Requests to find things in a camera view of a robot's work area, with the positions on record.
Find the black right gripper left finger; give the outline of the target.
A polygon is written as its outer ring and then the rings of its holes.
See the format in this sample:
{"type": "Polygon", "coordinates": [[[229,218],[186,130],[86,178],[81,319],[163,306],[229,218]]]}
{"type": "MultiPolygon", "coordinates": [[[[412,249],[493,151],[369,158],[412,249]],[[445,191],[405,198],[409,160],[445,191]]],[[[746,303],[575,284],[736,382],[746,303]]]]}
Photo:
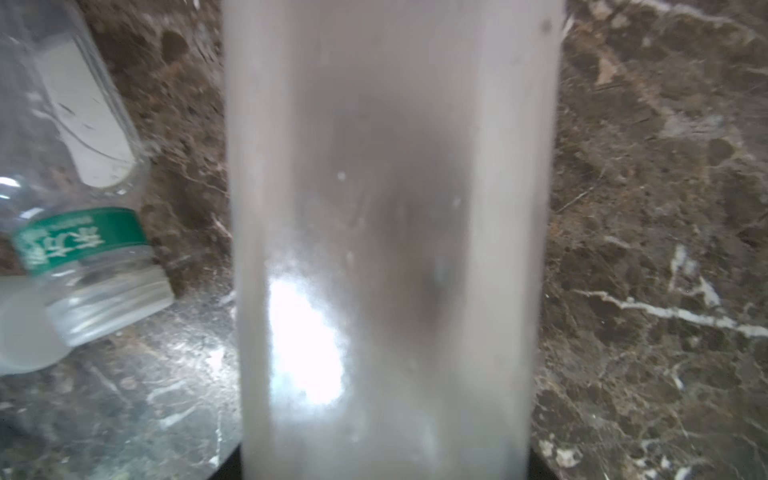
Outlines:
{"type": "Polygon", "coordinates": [[[229,457],[213,472],[208,480],[242,480],[241,446],[238,445],[229,457]]]}

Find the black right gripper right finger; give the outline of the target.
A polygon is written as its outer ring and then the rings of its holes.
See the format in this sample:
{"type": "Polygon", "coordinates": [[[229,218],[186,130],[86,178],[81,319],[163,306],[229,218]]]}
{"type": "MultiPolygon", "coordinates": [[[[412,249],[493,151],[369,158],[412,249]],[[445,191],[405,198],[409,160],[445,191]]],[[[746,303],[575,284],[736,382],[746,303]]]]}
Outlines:
{"type": "Polygon", "coordinates": [[[528,480],[559,480],[547,462],[533,449],[529,450],[528,480]]]}

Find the frosted clear long bottle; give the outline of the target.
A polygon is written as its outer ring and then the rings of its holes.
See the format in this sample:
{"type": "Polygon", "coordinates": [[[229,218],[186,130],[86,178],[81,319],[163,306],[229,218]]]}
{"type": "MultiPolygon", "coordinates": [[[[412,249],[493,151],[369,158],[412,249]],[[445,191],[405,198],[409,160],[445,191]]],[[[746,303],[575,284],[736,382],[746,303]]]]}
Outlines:
{"type": "Polygon", "coordinates": [[[246,479],[532,479],[565,5],[226,1],[246,479]]]}

